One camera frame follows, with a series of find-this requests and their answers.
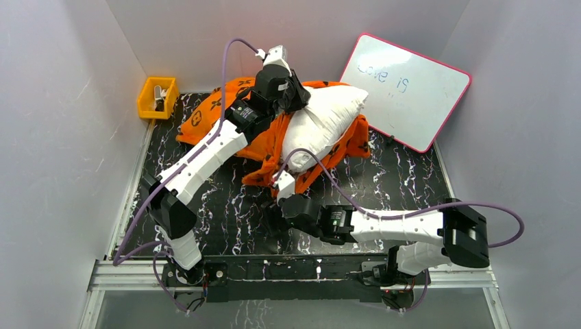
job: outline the cable connector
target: cable connector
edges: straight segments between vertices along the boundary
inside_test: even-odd
[[[254,55],[256,57],[259,57],[262,61],[264,61],[264,59],[267,57],[267,53],[262,49],[258,49],[258,51]]]
[[[295,194],[295,178],[287,173],[286,171],[281,172],[280,176],[277,179],[277,174],[273,175],[273,180],[271,184],[274,188],[278,190],[278,194],[276,196],[277,204],[280,203],[281,199],[288,199],[291,195]]]

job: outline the black tabletop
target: black tabletop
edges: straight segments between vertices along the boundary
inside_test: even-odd
[[[157,175],[178,161],[192,146],[175,140],[178,127],[208,94],[182,94],[169,120],[158,120],[153,129],[143,171]],[[440,163],[433,148],[424,154],[370,131],[371,157],[346,158],[331,171],[341,186],[361,206],[374,209],[415,210],[441,203],[449,197]],[[230,158],[198,190],[190,205],[198,215],[195,234],[204,255],[264,254],[355,254],[386,252],[392,241],[322,243],[307,234],[289,230],[280,239],[269,236],[260,225],[260,204],[271,199],[267,188],[242,185],[242,177],[260,168],[260,163]],[[319,177],[306,195],[322,204],[345,204],[326,177]],[[140,206],[141,196],[134,197]],[[127,251],[162,239],[153,219],[147,215],[131,237]],[[144,250],[137,258],[151,258],[154,250]]]

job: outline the small object in bin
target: small object in bin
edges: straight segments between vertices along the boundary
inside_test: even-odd
[[[162,89],[161,86],[155,86],[155,88],[153,88],[153,98],[156,100],[156,111],[158,112],[164,111],[164,102],[166,94],[167,90]]]

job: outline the glass panel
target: glass panel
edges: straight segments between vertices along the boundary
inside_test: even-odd
[[[188,304],[194,295],[181,295]],[[400,317],[356,300],[245,300],[208,303],[185,317],[163,292],[108,291],[97,328],[494,328],[482,289],[431,289]]]

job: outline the white pillow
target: white pillow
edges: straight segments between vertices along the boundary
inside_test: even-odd
[[[309,104],[291,118],[282,142],[282,160],[299,147],[317,158],[324,158],[359,115],[368,92],[353,86],[305,87]],[[297,152],[288,161],[288,170],[304,173],[317,162],[305,152]]]

